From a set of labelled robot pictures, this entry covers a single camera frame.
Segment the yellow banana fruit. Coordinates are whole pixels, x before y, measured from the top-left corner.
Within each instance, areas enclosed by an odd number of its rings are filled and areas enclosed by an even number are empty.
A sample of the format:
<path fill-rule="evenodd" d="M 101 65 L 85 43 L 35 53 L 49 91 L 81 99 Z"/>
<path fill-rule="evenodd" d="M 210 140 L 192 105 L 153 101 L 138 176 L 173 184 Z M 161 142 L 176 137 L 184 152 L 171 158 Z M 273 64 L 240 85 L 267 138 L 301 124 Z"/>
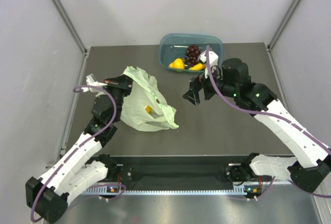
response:
<path fill-rule="evenodd" d="M 200 71 L 200 70 L 204 70 L 205 69 L 205 65 L 202 63 L 198 63 L 195 64 L 194 66 L 189 67 L 189 70 L 194 70 L 194 71 Z"/>

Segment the light green plastic bag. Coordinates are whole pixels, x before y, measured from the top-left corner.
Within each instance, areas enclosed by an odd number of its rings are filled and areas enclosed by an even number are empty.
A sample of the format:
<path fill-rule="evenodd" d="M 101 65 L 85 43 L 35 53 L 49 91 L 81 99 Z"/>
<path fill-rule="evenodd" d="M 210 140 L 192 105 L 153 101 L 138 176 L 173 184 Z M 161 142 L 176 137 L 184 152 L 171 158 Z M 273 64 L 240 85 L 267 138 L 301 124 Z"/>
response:
<path fill-rule="evenodd" d="M 131 128 L 143 132 L 178 129 L 175 122 L 176 109 L 170 106 L 158 89 L 157 80 L 139 67 L 128 66 L 121 75 L 133 79 L 130 95 L 113 97 L 106 89 L 96 95 L 93 116 L 104 121 L 124 122 Z"/>

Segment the yellow lemon fruit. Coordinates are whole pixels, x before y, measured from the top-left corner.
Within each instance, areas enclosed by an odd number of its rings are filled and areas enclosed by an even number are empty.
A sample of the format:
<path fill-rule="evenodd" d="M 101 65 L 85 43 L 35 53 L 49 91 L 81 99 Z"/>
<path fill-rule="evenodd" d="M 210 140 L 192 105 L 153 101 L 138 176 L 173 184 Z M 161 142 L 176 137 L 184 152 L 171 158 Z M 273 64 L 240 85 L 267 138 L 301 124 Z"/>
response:
<path fill-rule="evenodd" d="M 169 68 L 174 69 L 185 69 L 185 63 L 182 58 L 176 58 L 172 63 L 169 64 Z"/>

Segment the dark red grape bunch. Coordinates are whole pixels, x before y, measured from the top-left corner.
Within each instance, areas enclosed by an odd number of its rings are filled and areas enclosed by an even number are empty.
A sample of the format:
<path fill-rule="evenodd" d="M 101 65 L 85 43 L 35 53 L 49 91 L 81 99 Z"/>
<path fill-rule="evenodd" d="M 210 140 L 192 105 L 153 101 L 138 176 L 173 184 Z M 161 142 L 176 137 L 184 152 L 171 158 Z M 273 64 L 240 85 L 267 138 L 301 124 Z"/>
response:
<path fill-rule="evenodd" d="M 185 52 L 185 64 L 189 67 L 196 65 L 199 61 L 199 56 L 201 54 L 201 50 L 196 45 L 191 45 L 186 49 Z"/>

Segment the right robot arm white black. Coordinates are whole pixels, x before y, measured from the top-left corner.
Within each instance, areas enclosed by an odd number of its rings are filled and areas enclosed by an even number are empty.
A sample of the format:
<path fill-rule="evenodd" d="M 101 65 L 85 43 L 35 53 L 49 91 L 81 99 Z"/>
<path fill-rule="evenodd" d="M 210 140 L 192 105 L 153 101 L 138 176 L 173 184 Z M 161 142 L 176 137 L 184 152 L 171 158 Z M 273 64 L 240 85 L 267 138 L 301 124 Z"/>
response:
<path fill-rule="evenodd" d="M 231 107 L 265 125 L 293 153 L 292 157 L 251 153 L 240 165 L 228 169 L 229 180 L 245 182 L 258 176 L 278 177 L 313 193 L 330 174 L 330 147 L 309 133 L 266 85 L 252 82 L 248 66 L 241 59 L 230 58 L 220 67 L 209 66 L 206 72 L 190 80 L 183 98 L 197 106 L 200 91 L 205 100 L 215 94 L 223 100 L 232 98 Z"/>

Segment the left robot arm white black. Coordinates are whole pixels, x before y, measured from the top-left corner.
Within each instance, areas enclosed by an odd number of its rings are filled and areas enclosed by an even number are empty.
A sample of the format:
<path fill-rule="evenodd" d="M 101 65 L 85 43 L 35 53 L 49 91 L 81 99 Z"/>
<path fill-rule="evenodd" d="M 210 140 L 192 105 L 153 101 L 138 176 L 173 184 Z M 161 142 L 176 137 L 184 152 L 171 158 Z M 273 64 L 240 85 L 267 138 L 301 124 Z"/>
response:
<path fill-rule="evenodd" d="M 111 181 L 117 176 L 115 162 L 108 155 L 93 156 L 114 136 L 114 123 L 121 118 L 125 97 L 133 88 L 132 78 L 95 80 L 92 74 L 86 84 L 73 88 L 75 93 L 96 93 L 91 110 L 92 119 L 71 149 L 47 172 L 31 177 L 25 184 L 26 204 L 31 209 L 32 223 L 45 220 L 57 222 L 71 203 L 95 183 Z"/>

